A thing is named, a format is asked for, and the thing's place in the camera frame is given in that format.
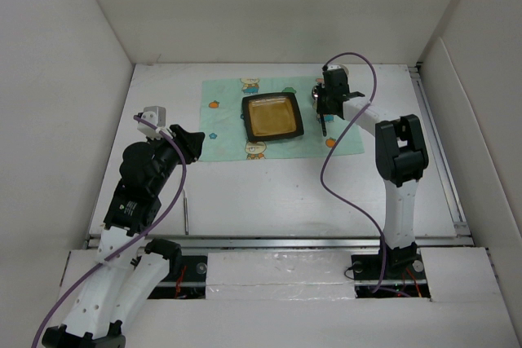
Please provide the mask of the patterned handle metal spoon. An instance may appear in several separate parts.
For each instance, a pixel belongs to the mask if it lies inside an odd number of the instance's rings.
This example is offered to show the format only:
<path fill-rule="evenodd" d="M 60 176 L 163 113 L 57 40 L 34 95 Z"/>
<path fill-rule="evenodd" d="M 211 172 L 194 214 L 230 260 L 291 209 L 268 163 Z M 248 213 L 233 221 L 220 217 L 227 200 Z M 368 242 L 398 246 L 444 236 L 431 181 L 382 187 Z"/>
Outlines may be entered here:
<path fill-rule="evenodd" d="M 324 119 L 324 115 L 319 113 L 318 112 L 318 109 L 317 109 L 317 105 L 319 104 L 319 88 L 321 87 L 321 84 L 320 83 L 317 83 L 313 88 L 312 88 L 312 93 L 311 93 L 311 97 L 312 97 L 312 107 L 313 109 L 316 111 L 316 118 L 318 119 L 318 122 L 319 124 L 321 125 L 321 133 L 324 137 L 327 136 L 327 130 L 326 130 L 326 126 L 325 126 L 325 119 Z"/>

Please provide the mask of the black square plate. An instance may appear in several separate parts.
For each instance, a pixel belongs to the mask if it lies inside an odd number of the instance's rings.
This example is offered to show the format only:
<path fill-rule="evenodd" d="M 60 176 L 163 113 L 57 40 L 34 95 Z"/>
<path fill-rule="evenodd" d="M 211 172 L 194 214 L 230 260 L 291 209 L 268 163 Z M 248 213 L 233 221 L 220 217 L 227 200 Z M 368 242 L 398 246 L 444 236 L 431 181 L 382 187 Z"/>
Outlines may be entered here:
<path fill-rule="evenodd" d="M 275 92 L 244 97 L 241 111 L 249 142 L 296 139 L 304 135 L 295 93 Z"/>

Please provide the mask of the silver metal fork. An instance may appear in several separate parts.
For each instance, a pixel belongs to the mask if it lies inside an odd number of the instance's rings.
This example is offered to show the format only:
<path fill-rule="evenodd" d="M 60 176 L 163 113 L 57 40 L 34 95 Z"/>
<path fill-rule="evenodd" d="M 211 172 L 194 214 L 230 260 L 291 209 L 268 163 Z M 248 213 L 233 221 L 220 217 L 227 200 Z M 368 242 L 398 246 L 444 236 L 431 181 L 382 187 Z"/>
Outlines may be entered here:
<path fill-rule="evenodd" d="M 184 211 L 184 234 L 186 236 L 189 235 L 189 216 L 188 216 L 188 198 L 185 189 L 182 190 L 183 193 L 183 211 Z"/>

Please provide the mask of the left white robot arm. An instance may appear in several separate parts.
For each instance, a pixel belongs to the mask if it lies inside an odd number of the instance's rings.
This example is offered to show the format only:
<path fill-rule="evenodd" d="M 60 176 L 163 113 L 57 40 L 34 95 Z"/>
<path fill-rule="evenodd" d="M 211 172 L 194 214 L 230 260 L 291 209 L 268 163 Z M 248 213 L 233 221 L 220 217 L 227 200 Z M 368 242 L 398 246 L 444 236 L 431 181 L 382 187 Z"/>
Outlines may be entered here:
<path fill-rule="evenodd" d="M 43 320 L 34 347 L 123 347 L 125 330 L 161 280 L 183 274 L 179 244 L 146 235 L 172 210 L 182 194 L 176 191 L 166 208 L 159 195 L 176 166 L 187 176 L 198 161 L 205 135 L 140 121 L 145 141 L 122 154 L 117 183 L 95 256 L 95 264 L 60 297 L 46 315 L 50 319 L 73 292 L 79 294 L 58 326 Z"/>

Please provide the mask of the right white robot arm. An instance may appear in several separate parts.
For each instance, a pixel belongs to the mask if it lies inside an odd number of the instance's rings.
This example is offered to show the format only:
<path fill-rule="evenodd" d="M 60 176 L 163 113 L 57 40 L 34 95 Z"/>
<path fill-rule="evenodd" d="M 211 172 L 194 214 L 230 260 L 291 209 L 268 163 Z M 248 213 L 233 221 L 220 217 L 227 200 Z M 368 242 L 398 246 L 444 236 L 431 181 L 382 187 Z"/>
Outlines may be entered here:
<path fill-rule="evenodd" d="M 366 273 L 378 268 L 378 278 L 400 275 L 417 257 L 414 236 L 414 202 L 418 182 L 429 164 L 420 119 L 400 116 L 370 102 L 361 92 L 351 92 L 347 70 L 328 66 L 312 97 L 320 117 L 338 116 L 374 137 L 374 156 L 386 192 L 385 223 L 379 228 L 378 256 L 363 261 Z"/>

